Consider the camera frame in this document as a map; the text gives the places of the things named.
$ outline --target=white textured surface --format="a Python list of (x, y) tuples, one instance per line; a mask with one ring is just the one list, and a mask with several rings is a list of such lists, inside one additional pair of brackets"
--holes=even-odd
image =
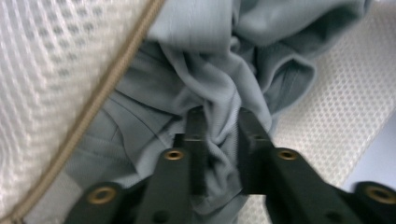
[[(396, 2), (373, 2), (369, 15), (318, 62), (307, 97), (282, 117), (275, 143), (302, 152), (341, 186), (396, 107)], [(252, 196), (242, 224), (268, 223)]]
[(60, 172), (50, 189), (23, 219), (26, 224), (60, 224), (82, 189), (65, 172)]
[(364, 152), (342, 189), (353, 191), (357, 182), (374, 181), (396, 189), (396, 113)]
[(0, 1), (0, 218), (46, 170), (147, 2)]

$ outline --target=beige fabric edge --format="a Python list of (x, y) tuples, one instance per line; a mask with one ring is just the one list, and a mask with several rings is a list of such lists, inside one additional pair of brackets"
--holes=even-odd
[(61, 144), (58, 154), (52, 159), (48, 171), (41, 176), (38, 183), (28, 192), (26, 198), (19, 203), (7, 217), (0, 220), (0, 224), (22, 223), (23, 217), (40, 200), (51, 183), (64, 167), (70, 155), (77, 146), (80, 138), (85, 133), (92, 119), (107, 99), (107, 96), (114, 90), (120, 78), (127, 69), (130, 61), (137, 52), (141, 41), (145, 37), (151, 23), (156, 18), (163, 5), (164, 0), (150, 0), (142, 11), (142, 16), (136, 23), (135, 28), (129, 34), (124, 45), (120, 48), (118, 56), (106, 70), (103, 79), (93, 91), (92, 96), (85, 104), (80, 116), (76, 119), (69, 134)]

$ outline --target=gray fabric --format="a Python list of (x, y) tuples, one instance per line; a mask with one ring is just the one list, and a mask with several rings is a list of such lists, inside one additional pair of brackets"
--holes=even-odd
[[(69, 162), (69, 174), (84, 188), (88, 174), (98, 176), (94, 181), (123, 176), (130, 178), (122, 180), (126, 185), (134, 183), (152, 173), (159, 153), (182, 130), (186, 112), (203, 105), (211, 165), (205, 168), (207, 195), (191, 200), (193, 223), (235, 223), (246, 200), (238, 196), (235, 167), (239, 108), (273, 129), (279, 114), (314, 82), (314, 57), (366, 8), (364, 0), (168, 0)], [(100, 140), (90, 142), (93, 135)], [(93, 148), (100, 156), (84, 159), (82, 153)], [(86, 166), (94, 169), (76, 175)]]

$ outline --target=brass screw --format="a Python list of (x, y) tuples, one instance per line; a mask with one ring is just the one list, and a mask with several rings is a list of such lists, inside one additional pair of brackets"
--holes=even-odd
[(88, 195), (88, 202), (93, 204), (108, 203), (116, 197), (117, 192), (111, 187), (101, 187)]
[(169, 161), (178, 161), (183, 157), (184, 157), (184, 154), (179, 150), (168, 151), (165, 154), (165, 158)]
[(294, 161), (297, 159), (297, 153), (290, 150), (282, 150), (277, 154), (278, 157), (285, 161)]
[(366, 194), (379, 203), (396, 204), (396, 195), (387, 189), (369, 186), (366, 188)]

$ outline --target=mesh surface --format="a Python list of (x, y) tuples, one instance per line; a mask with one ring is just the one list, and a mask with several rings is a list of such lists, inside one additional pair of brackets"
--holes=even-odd
[(46, 170), (147, 2), (0, 2), (0, 218)]
[[(319, 79), (282, 117), (274, 141), (299, 150), (321, 176), (341, 186), (395, 109), (396, 2), (373, 2), (369, 15), (318, 61)], [(251, 196), (240, 223), (268, 223)]]
[(25, 224), (61, 224), (78, 200), (82, 189), (65, 172), (60, 172), (46, 194), (23, 219)]

